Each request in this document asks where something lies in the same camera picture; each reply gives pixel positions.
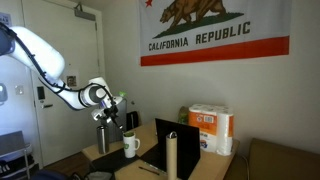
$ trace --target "star on flag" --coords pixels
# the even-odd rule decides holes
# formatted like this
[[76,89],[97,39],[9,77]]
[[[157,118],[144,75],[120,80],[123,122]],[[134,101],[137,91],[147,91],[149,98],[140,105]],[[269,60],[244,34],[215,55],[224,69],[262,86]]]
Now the star on flag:
[[146,7],[148,7],[148,6],[152,6],[152,0],[147,0],[146,1]]

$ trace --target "thermos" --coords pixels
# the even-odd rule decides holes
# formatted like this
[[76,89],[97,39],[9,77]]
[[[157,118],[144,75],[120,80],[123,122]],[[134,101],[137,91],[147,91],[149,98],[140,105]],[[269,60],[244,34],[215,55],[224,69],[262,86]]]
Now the thermos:
[[107,126],[97,127],[98,149],[100,154],[105,154],[109,151],[109,129]]

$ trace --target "white wall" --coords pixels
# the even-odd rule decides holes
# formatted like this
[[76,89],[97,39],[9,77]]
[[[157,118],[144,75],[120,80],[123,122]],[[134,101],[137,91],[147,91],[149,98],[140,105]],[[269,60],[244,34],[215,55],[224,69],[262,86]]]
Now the white wall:
[[[1,0],[0,4],[0,12],[10,14],[12,25],[24,25],[20,0]],[[0,106],[0,135],[22,131],[25,142],[32,144],[34,157],[38,161],[40,147],[30,70],[20,62],[2,56],[0,82],[6,85],[8,91],[8,100]],[[16,86],[23,87],[23,94],[16,94]]]
[[320,1],[292,2],[290,55],[141,67],[137,1],[109,0],[106,80],[113,94],[127,92],[128,111],[140,111],[143,122],[176,120],[181,106],[194,103],[227,105],[240,153],[251,137],[320,153]]

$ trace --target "floor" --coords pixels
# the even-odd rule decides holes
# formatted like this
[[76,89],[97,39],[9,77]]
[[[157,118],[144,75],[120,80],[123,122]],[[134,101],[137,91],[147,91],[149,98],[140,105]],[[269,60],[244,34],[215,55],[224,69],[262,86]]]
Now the floor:
[[71,176],[74,172],[84,177],[89,172],[89,160],[81,152],[45,166],[44,169],[53,170]]

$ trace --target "laptop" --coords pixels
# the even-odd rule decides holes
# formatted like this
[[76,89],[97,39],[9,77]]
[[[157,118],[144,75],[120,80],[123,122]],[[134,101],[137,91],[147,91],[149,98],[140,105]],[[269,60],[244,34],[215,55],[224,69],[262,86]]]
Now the laptop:
[[177,176],[188,179],[200,159],[199,128],[156,118],[158,144],[140,159],[156,168],[167,171],[166,136],[175,131],[177,142]]

